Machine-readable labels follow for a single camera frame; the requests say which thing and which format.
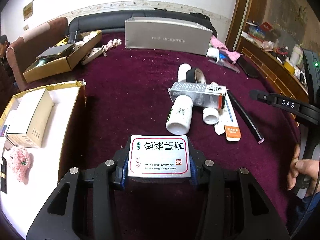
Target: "maroon velvet cloth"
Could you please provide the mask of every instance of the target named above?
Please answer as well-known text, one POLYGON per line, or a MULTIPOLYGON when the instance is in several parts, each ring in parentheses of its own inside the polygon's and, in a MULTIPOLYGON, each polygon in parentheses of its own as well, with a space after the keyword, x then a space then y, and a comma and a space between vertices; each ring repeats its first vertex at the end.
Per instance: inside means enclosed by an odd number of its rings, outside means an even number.
MULTIPOLYGON (((202 109, 194 107, 187 134, 194 148, 222 168, 248 168, 286 222, 290 198, 286 175, 297 138, 293 120, 287 113, 250 99, 250 90, 266 90, 262 82, 248 79, 243 71, 236 74, 210 63, 199 55, 125 49, 124 33, 104 35, 103 44, 114 38, 122 39, 123 44, 108 52, 107 57, 100 56, 72 72, 29 85, 31 88, 62 81, 86 81, 88 120, 84 123, 88 122, 88 135, 87 141, 79 142, 85 152, 80 168, 93 168, 112 158, 132 134, 171 135, 165 128, 172 106, 167 89, 177 80, 180 64, 188 63, 199 67, 208 83, 215 81, 229 88, 265 136, 265 141, 258 145, 236 112, 241 139, 228 142, 225 135, 218 136, 213 126, 204 124, 202 109)), ((188 183, 135 183, 115 196, 123 239, 194 239, 203 193, 196 192, 188 183)))

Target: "pink cloth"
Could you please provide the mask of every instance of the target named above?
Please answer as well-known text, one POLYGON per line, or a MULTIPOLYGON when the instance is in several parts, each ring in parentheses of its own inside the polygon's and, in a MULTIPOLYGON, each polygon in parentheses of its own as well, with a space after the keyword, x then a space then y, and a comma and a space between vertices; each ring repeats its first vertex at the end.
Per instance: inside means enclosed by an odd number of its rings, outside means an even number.
POLYGON ((236 63, 236 61, 238 60, 238 58, 241 56, 240 53, 236 52, 236 51, 229 51, 228 48, 226 47, 226 45, 224 43, 222 43, 221 41, 219 41, 215 36, 212 35, 211 37, 211 41, 210 44, 212 47, 219 49, 223 52, 225 52, 229 59, 232 61, 233 64, 236 63))
POLYGON ((30 168, 30 155, 27 149, 22 146, 14 146, 10 149, 10 158, 7 161, 8 167, 15 174, 18 181, 23 182, 26 171, 30 168))

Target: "human hand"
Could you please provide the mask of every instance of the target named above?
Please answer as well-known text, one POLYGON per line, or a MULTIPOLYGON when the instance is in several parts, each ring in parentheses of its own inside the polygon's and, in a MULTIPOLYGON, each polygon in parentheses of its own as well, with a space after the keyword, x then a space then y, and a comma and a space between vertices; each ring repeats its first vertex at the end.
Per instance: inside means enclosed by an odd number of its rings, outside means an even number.
POLYGON ((318 172, 319 172, 319 161, 315 160, 298 160, 300 154, 300 146, 297 144, 294 149, 294 156, 292 158, 291 164, 290 164, 290 171, 288 173, 288 190, 291 190, 294 188, 294 185, 296 184, 296 177, 299 175, 299 173, 308 175, 311 177, 311 183, 307 190, 306 197, 311 196, 313 194, 313 191, 316 188, 316 182, 318 178, 318 172))

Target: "black sofa backrest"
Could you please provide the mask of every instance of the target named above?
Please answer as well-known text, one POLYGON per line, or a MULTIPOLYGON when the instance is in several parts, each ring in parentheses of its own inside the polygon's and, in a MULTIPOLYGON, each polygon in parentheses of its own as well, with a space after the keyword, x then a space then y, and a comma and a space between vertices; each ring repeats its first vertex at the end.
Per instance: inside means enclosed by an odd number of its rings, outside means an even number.
POLYGON ((68 33, 80 31, 90 32, 95 30, 102 30, 102 33, 124 32, 124 22, 131 17, 162 17, 179 19, 190 22, 195 22, 212 30, 212 34, 218 37, 217 31, 212 26, 210 18, 203 14, 195 13, 181 13, 166 10, 122 10, 113 12, 102 12, 79 16, 74 18, 70 24, 68 33))

